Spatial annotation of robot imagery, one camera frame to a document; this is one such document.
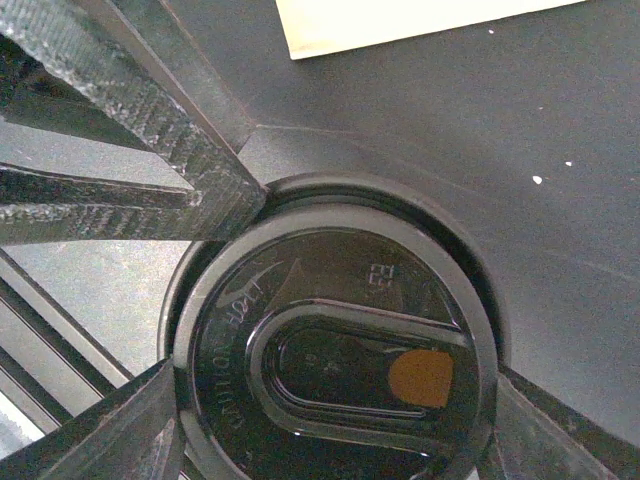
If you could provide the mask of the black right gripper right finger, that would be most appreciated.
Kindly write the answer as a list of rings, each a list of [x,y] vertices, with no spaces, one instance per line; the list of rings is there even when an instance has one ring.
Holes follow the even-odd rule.
[[[185,439],[173,361],[159,361],[1,461],[3,479],[177,479]]]

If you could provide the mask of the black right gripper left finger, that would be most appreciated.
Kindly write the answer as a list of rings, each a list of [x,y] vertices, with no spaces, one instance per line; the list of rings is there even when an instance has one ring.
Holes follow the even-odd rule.
[[[1,163],[5,246],[222,241],[265,188],[248,119],[158,1],[5,1],[1,118],[61,135],[67,159]]]

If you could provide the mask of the blue checkered paper bag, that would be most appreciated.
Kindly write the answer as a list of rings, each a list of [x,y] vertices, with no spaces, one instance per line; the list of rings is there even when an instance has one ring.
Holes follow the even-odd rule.
[[[359,49],[565,6],[565,0],[277,0],[290,58]]]

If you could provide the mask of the single black cup lid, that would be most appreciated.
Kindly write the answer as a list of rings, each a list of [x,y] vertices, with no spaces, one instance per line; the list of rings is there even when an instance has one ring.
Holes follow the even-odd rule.
[[[496,416],[506,323],[462,229],[375,177],[273,182],[167,288],[187,452],[207,479],[465,479]]]

